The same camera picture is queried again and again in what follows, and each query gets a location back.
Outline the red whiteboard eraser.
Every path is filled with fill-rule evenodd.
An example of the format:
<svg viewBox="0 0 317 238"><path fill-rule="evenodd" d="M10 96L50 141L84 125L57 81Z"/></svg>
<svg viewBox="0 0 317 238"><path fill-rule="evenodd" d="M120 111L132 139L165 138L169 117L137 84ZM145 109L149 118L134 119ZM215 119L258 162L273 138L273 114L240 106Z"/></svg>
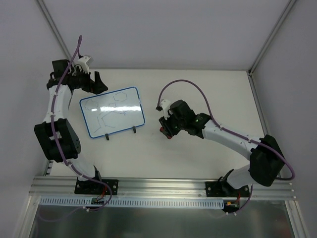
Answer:
<svg viewBox="0 0 317 238"><path fill-rule="evenodd" d="M161 127L161 128L159 129L159 131L160 131L167 139L171 139L171 138L172 138L172 136L171 136L163 127Z"/></svg>

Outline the blue framed whiteboard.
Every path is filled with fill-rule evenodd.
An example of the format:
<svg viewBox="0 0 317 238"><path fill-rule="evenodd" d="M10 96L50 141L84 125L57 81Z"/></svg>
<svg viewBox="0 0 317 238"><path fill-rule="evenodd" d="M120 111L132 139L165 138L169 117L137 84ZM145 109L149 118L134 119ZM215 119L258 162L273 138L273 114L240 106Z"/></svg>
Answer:
<svg viewBox="0 0 317 238"><path fill-rule="evenodd" d="M123 132L145 125L145 115L138 89L128 87L83 98L79 102L91 139Z"/></svg>

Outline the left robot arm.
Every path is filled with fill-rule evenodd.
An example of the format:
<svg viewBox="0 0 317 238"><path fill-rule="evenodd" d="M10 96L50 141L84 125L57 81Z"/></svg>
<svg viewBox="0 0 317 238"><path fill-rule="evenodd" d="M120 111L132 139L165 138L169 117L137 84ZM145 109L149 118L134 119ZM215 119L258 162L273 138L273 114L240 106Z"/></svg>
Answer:
<svg viewBox="0 0 317 238"><path fill-rule="evenodd" d="M50 94L48 111L43 122L34 126L45 157L65 164L76 174L79 194L97 194L106 190L97 168L79 158L81 143L67 119L74 90L81 89L95 95L108 90L99 72L96 71L95 78L91 79L89 65L92 60L91 56L84 55L73 66L69 66L66 59L52 62L53 72L47 83Z"/></svg>

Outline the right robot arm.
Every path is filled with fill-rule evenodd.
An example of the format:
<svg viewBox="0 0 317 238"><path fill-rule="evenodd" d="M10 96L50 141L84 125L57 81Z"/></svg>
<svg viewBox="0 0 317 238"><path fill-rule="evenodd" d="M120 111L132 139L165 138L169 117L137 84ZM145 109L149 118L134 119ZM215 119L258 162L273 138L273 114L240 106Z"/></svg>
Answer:
<svg viewBox="0 0 317 238"><path fill-rule="evenodd" d="M216 125L211 116L205 113L196 114L183 100L171 103L162 100L156 110L163 112L159 118L160 131L168 139L180 131L201 139L217 142L245 157L249 164L239 169L230 170L221 177L213 190L226 196L233 196L240 188L257 183L269 187L275 181L284 166L281 151L274 137L248 137L229 133L227 129Z"/></svg>

